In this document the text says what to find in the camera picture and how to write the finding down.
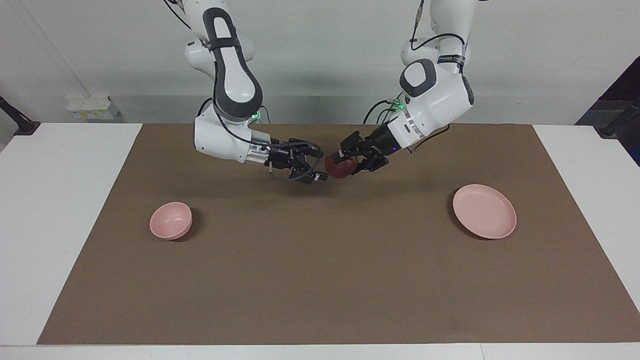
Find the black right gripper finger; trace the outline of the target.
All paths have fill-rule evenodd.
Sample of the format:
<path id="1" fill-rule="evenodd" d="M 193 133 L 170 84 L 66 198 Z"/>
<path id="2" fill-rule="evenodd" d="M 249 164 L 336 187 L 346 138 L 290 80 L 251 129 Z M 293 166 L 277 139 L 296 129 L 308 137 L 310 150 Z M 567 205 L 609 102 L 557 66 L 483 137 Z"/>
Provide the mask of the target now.
<path id="1" fill-rule="evenodd" d="M 324 182 L 329 179 L 329 173 L 318 169 L 319 164 L 293 164 L 291 166 L 291 180 L 306 185 L 312 185 L 315 182 Z"/>
<path id="2" fill-rule="evenodd" d="M 320 159 L 324 156 L 324 152 L 317 144 L 295 137 L 288 139 L 286 150 L 290 160 L 306 160 L 307 157 Z"/>

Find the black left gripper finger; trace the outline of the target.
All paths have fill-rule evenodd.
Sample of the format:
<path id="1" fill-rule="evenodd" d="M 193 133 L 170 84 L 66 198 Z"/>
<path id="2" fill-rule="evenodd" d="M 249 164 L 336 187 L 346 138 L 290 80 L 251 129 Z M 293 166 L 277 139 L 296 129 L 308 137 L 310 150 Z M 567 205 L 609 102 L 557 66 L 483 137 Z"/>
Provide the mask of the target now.
<path id="1" fill-rule="evenodd" d="M 353 155 L 351 158 L 356 162 L 356 167 L 351 173 L 352 176 L 362 171 L 372 173 L 389 164 L 388 155 L 384 155 L 384 153 L 362 152 Z"/>
<path id="2" fill-rule="evenodd" d="M 354 131 L 340 142 L 339 158 L 341 160 L 354 157 L 363 157 L 365 137 L 359 130 Z"/>

